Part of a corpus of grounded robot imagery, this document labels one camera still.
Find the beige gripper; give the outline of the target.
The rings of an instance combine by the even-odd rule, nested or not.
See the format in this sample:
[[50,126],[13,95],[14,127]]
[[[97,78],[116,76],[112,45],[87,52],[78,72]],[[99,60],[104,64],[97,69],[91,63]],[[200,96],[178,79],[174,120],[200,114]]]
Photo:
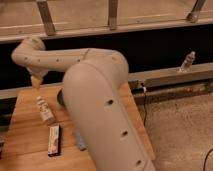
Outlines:
[[38,67],[28,67],[27,70],[31,75],[32,86],[39,89],[43,82],[43,78],[48,74],[48,70]]

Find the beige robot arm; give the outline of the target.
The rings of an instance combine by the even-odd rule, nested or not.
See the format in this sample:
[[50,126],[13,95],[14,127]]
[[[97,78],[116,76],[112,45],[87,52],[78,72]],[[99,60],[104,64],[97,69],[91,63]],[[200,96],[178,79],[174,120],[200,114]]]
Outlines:
[[14,63],[42,78],[64,74],[63,99],[97,171],[156,171],[119,95],[129,67],[116,50],[45,49],[39,38],[24,39],[12,52]]

